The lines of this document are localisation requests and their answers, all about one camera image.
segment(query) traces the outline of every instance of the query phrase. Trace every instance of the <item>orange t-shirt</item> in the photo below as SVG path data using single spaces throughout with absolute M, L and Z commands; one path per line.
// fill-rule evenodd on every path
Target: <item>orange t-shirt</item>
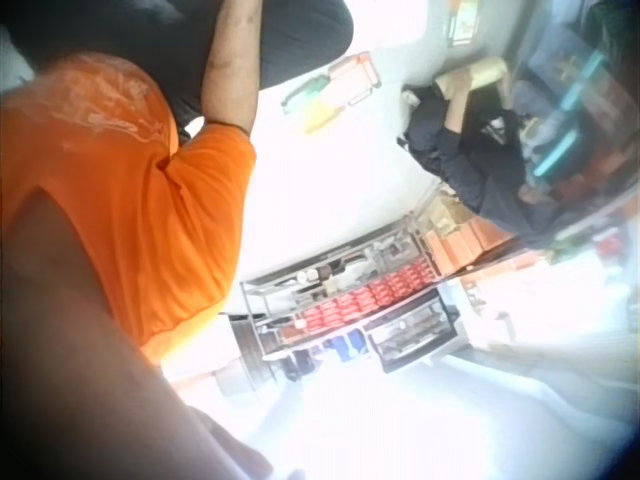
M 255 151 L 210 125 L 178 150 L 158 86 L 89 54 L 3 99 L 3 232 L 34 191 L 66 213 L 115 321 L 158 362 L 211 321 L 233 281 Z

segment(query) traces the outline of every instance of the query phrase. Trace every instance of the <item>display shelf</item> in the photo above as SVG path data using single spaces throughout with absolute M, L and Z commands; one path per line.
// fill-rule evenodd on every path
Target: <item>display shelf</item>
M 394 273 L 399 272 L 403 268 L 406 268 L 407 266 L 409 266 L 409 265 L 413 264 L 414 262 L 420 260 L 420 258 L 421 258 L 421 255 L 416 255 L 411 260 L 407 260 L 405 263 L 403 263 L 399 267 L 393 268 L 391 270 L 387 270 L 387 271 L 385 271 L 383 273 L 380 273 L 379 275 L 376 275 L 373 278 L 370 278 L 365 283 L 360 283 L 358 285 L 354 285 L 352 287 L 349 287 L 347 290 L 342 290 L 340 292 L 337 292 L 337 293 L 335 293 L 333 295 L 330 295 L 330 296 L 328 296 L 326 298 L 323 298 L 321 300 L 317 300 L 317 301 L 315 301 L 313 303 L 309 303 L 307 305 L 300 306 L 298 308 L 295 308 L 295 309 L 287 311 L 287 312 L 274 313 L 273 315 L 270 315 L 270 316 L 268 316 L 266 318 L 263 318 L 263 319 L 257 321 L 256 322 L 256 327 L 262 327 L 264 325 L 268 325 L 269 323 L 275 322 L 277 320 L 281 320 L 281 319 L 283 319 L 285 317 L 290 317 L 292 315 L 296 315 L 296 314 L 302 313 L 305 310 L 309 310 L 310 308 L 318 307 L 318 306 L 322 305 L 323 303 L 329 302 L 329 301 L 334 300 L 336 298 L 339 298 L 342 295 L 348 295 L 351 292 L 355 292 L 356 290 L 358 290 L 360 288 L 366 287 L 370 283 L 373 283 L 375 281 L 378 281 L 378 280 L 386 277 L 387 275 L 393 275 Z
M 399 309 L 401 307 L 403 307 L 404 305 L 412 302 L 413 300 L 420 298 L 422 295 L 425 295 L 426 293 L 432 291 L 434 288 L 436 288 L 436 285 L 429 285 L 427 287 L 425 287 L 422 290 L 419 290 L 418 292 L 408 296 L 407 298 L 400 300 L 397 303 L 394 303 L 393 305 L 390 305 L 386 308 L 383 308 L 381 310 L 378 310 L 377 312 L 372 313 L 371 315 L 368 315 L 364 318 L 360 318 L 358 320 L 354 320 L 352 322 L 349 322 L 347 324 L 344 325 L 340 325 L 339 327 L 334 327 L 334 328 L 330 328 L 328 330 L 322 330 L 320 332 L 316 332 L 314 334 L 308 335 L 303 339 L 300 339 L 296 342 L 290 343 L 290 344 L 285 344 L 282 345 L 281 347 L 277 348 L 276 350 L 273 350 L 271 352 L 265 353 L 263 355 L 263 360 L 265 361 L 273 361 L 273 360 L 279 360 L 281 358 L 285 358 L 286 356 L 288 356 L 291 352 L 295 351 L 295 350 L 306 350 L 308 348 L 311 348 L 315 345 L 319 345 L 322 342 L 324 342 L 325 340 L 328 340 L 332 337 L 336 337 L 338 335 L 342 335 L 344 333 L 347 333 L 355 328 L 364 326 L 365 324 L 376 320 L 377 318 L 380 318 L 384 315 L 387 315 L 391 312 L 393 312 L 396 309 Z
M 329 252 L 317 255 L 307 261 L 298 262 L 295 265 L 262 277 L 246 280 L 243 282 L 247 286 L 245 293 L 251 296 L 266 296 L 291 288 L 291 286 L 278 286 L 277 284 L 295 279 L 296 275 L 301 270 L 308 270 L 310 268 L 326 265 L 327 263 L 339 260 L 347 255 L 362 251 L 382 239 L 396 235 L 404 226 L 404 219 L 399 220 L 367 235 L 359 237 L 352 242 L 340 245 Z

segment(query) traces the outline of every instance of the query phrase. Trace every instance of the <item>blue light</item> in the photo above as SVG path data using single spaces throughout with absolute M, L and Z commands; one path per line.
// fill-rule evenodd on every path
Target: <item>blue light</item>
M 541 177 L 547 173 L 547 171 L 553 167 L 558 160 L 560 160 L 562 155 L 567 152 L 569 147 L 571 147 L 577 139 L 578 131 L 574 128 L 564 136 L 562 141 L 556 145 L 556 148 L 553 149 L 549 156 L 533 170 L 533 174 L 536 177 Z
M 582 89 L 584 88 L 585 81 L 591 78 L 591 76 L 595 73 L 596 69 L 600 65 L 600 62 L 604 59 L 604 56 L 598 52 L 597 50 L 593 52 L 587 64 L 580 72 L 580 78 L 576 80 L 571 89 L 569 89 L 569 93 L 564 97 L 560 108 L 565 112 L 568 112 L 573 108 L 574 104 L 578 101 L 580 94 L 582 93 Z

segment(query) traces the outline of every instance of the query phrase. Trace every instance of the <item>paper roll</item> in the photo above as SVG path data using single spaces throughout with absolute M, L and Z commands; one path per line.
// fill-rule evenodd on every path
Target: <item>paper roll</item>
M 471 73 L 471 90 L 481 88 L 500 80 L 507 73 L 507 64 L 500 57 L 489 57 L 473 63 L 468 67 Z M 447 100 L 453 96 L 453 76 L 458 70 L 445 73 L 436 78 L 436 84 L 440 87 L 442 95 Z

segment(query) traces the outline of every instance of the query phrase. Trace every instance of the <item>man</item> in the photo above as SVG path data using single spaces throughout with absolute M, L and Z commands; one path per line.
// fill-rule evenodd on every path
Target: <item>man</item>
M 71 56 L 3 98 L 5 470 L 247 478 L 153 362 L 214 317 L 234 276 L 261 15 L 262 0 L 222 4 L 205 126 L 182 149 L 158 85 L 120 58 Z
M 399 143 L 422 168 L 447 183 L 476 215 L 531 244 L 543 240 L 558 209 L 526 184 L 510 75 L 472 92 L 469 70 L 461 69 L 448 102 L 437 87 L 407 90 L 404 97 L 416 108 Z M 490 131 L 499 118 L 503 142 Z

